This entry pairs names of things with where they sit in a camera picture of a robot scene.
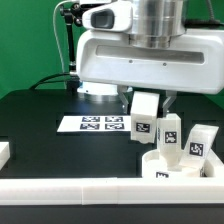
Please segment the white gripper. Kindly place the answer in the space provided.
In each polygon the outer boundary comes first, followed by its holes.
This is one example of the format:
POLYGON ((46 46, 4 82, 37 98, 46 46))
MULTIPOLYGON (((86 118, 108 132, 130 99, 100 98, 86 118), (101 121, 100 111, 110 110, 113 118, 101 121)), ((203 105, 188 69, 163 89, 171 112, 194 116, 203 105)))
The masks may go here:
POLYGON ((224 31, 189 29, 167 49, 137 48, 124 33, 87 31, 78 41, 77 74, 81 80, 115 84, 123 111, 129 110, 132 87, 171 90, 163 116, 177 92, 216 94, 224 89, 224 31))

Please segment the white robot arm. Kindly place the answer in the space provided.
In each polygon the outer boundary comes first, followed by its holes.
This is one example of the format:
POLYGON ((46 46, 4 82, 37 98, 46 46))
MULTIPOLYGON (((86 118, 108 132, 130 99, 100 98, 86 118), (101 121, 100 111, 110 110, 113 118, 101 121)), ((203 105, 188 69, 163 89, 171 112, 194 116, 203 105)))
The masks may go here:
POLYGON ((77 46, 84 82, 217 94, 224 89, 224 30, 186 18, 188 0, 116 0, 86 10, 77 46))

